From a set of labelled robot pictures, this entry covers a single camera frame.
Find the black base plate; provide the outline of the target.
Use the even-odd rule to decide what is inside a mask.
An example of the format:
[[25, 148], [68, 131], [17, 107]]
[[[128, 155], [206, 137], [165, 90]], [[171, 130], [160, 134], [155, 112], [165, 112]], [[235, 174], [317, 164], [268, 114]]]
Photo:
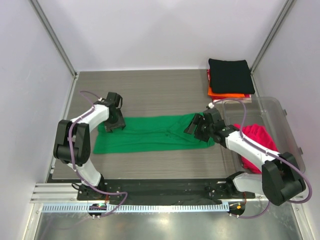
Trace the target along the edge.
[[217, 205], [222, 200], [256, 197], [237, 191], [224, 178], [109, 179], [105, 187], [109, 193], [127, 192], [123, 204], [134, 206]]

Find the pink t shirt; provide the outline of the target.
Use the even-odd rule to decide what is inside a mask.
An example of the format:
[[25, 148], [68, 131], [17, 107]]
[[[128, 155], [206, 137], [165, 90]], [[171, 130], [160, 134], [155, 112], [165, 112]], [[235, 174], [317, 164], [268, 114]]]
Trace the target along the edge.
[[[269, 133], [267, 132], [264, 126], [258, 125], [256, 123], [252, 125], [246, 125], [242, 128], [242, 132], [251, 140], [254, 140], [255, 142], [264, 146], [265, 148], [278, 152], [278, 149], [274, 140], [269, 135]], [[241, 162], [245, 169], [250, 170], [254, 174], [262, 173], [250, 160], [248, 160], [242, 154], [240, 156], [241, 156]]]

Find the aluminium frame post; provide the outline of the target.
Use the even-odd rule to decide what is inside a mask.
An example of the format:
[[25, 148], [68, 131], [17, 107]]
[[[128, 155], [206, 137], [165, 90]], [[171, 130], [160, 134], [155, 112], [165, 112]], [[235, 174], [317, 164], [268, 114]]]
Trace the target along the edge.
[[251, 73], [253, 74], [254, 71], [257, 69], [258, 65], [260, 64], [262, 58], [264, 57], [265, 53], [267, 52], [269, 46], [271, 45], [272, 41], [276, 37], [278, 31], [280, 30], [281, 26], [283, 25], [286, 17], [289, 15], [292, 7], [296, 3], [296, 0], [286, 0], [284, 2], [283, 7], [281, 8], [279, 14], [277, 15], [266, 39], [264, 40], [255, 60], [252, 63], [250, 68]]
[[51, 39], [54, 47], [56, 48], [56, 50], [58, 51], [61, 59], [63, 60], [63, 62], [65, 63], [68, 71], [71, 73], [71, 75], [73, 76], [73, 78], [75, 78], [77, 76], [77, 71], [75, 70], [74, 66], [72, 65], [69, 57], [67, 56], [66, 51], [64, 50], [60, 40], [58, 39], [58, 36], [55, 33], [54, 28], [52, 27], [49, 19], [47, 18], [43, 8], [41, 7], [40, 3], [38, 0], [29, 0], [28, 1], [30, 3], [30, 5], [32, 6], [35, 14], [37, 15], [37, 17], [39, 18], [41, 24], [43, 25], [45, 31], [47, 32], [49, 38]]

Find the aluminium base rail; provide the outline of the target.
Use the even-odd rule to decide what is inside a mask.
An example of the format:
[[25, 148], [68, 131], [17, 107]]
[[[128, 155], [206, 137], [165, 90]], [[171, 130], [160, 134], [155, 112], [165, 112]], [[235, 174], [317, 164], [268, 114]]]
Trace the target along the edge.
[[71, 201], [99, 201], [105, 197], [97, 192], [85, 190], [77, 183], [38, 183], [36, 184], [31, 200], [33, 202], [62, 203]]

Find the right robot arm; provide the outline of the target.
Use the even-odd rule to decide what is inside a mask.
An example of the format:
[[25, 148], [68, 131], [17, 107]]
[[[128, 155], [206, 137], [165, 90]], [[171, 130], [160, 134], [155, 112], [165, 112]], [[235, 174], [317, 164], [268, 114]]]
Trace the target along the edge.
[[208, 142], [210, 139], [249, 160], [260, 174], [238, 172], [230, 177], [225, 191], [231, 198], [243, 192], [264, 195], [273, 205], [280, 206], [306, 190], [306, 181], [295, 157], [279, 153], [248, 138], [238, 127], [226, 125], [219, 110], [208, 108], [196, 113], [184, 133]]

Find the black folded t shirt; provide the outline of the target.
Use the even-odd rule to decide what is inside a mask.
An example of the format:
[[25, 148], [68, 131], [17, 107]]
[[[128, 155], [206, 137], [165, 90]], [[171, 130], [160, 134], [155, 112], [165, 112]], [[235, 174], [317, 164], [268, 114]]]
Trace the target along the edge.
[[216, 94], [255, 93], [251, 71], [246, 60], [208, 59], [210, 87]]

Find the right aluminium frame post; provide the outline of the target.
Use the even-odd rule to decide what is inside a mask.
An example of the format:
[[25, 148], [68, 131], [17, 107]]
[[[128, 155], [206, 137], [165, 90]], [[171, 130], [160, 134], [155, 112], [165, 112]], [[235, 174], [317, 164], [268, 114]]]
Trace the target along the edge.
[[262, 58], [264, 57], [265, 53], [267, 52], [269, 46], [271, 45], [272, 41], [276, 37], [278, 31], [280, 30], [281, 26], [283, 25], [286, 17], [289, 15], [292, 7], [296, 3], [296, 0], [286, 0], [284, 2], [283, 7], [281, 8], [279, 14], [277, 15], [266, 39], [264, 40], [255, 60], [252, 63], [250, 68], [251, 73], [253, 74], [254, 71], [257, 69], [258, 65], [260, 64]]

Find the clear plastic bin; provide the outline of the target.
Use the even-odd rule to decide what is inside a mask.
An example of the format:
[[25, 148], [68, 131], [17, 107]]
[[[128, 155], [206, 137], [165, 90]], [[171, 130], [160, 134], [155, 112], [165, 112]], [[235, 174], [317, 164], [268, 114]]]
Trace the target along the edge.
[[217, 108], [226, 125], [240, 125], [246, 114], [244, 126], [257, 124], [265, 127], [274, 141], [278, 152], [289, 152], [294, 155], [301, 172], [306, 167], [302, 158], [302, 150], [297, 146], [286, 118], [286, 111], [280, 102], [273, 97], [244, 98], [241, 103], [225, 100], [217, 104]]

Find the left aluminium frame post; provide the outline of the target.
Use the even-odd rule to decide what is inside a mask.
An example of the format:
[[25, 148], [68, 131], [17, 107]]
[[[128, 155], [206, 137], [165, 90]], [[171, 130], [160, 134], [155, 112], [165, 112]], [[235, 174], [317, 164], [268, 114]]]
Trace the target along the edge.
[[58, 51], [61, 59], [63, 60], [63, 62], [65, 63], [68, 71], [71, 73], [71, 75], [73, 76], [73, 78], [75, 78], [77, 76], [77, 71], [75, 70], [74, 66], [72, 65], [69, 57], [67, 56], [66, 51], [64, 50], [60, 40], [58, 39], [58, 36], [55, 33], [54, 28], [52, 27], [49, 19], [47, 18], [43, 8], [41, 7], [40, 3], [38, 0], [29, 0], [28, 1], [30, 3], [30, 5], [32, 6], [35, 14], [37, 15], [37, 17], [39, 18], [41, 24], [43, 25], [45, 31], [47, 32], [49, 38], [51, 39], [54, 47], [56, 48], [56, 50]]

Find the orange folded t shirt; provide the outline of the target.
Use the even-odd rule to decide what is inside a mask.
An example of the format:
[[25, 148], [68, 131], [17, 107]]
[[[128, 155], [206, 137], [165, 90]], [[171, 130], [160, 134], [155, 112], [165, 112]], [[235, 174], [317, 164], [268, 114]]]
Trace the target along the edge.
[[215, 93], [212, 91], [211, 87], [208, 87], [208, 96], [212, 99], [225, 99], [225, 98], [244, 98], [246, 97], [243, 93]]

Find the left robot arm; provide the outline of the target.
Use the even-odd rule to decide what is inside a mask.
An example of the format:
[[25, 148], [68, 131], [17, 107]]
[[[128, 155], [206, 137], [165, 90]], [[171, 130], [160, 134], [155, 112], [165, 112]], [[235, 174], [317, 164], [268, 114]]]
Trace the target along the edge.
[[104, 124], [107, 133], [126, 127], [121, 108], [120, 94], [109, 92], [105, 98], [91, 102], [85, 113], [71, 120], [61, 120], [57, 125], [53, 156], [68, 165], [81, 180], [81, 186], [89, 189], [93, 198], [100, 200], [107, 194], [103, 175], [96, 170], [91, 155], [91, 131]]

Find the green t shirt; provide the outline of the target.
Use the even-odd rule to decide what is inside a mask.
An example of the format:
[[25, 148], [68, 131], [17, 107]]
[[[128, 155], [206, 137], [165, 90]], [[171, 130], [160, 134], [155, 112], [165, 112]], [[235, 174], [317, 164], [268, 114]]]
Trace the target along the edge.
[[97, 127], [93, 153], [97, 155], [206, 149], [215, 145], [184, 133], [194, 114], [152, 117], [126, 117], [124, 129], [107, 132], [101, 123]]

